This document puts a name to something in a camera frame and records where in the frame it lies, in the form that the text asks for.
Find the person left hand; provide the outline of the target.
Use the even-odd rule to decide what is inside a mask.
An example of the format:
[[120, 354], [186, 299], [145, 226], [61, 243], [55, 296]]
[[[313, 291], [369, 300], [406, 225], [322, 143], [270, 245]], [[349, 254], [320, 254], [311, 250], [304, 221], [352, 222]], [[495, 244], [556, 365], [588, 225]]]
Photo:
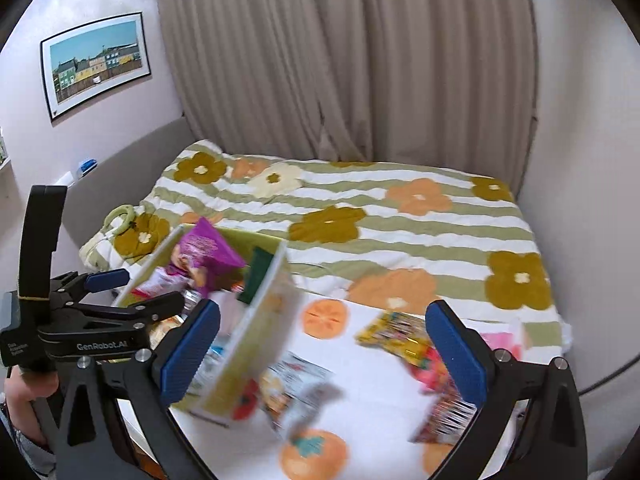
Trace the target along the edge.
[[23, 372], [19, 367], [13, 367], [4, 383], [6, 404], [8, 404], [13, 427], [20, 430], [35, 444], [45, 446], [47, 438], [44, 436], [32, 404], [35, 400], [47, 399], [56, 393], [56, 390], [58, 390], [57, 372], [40, 375]]

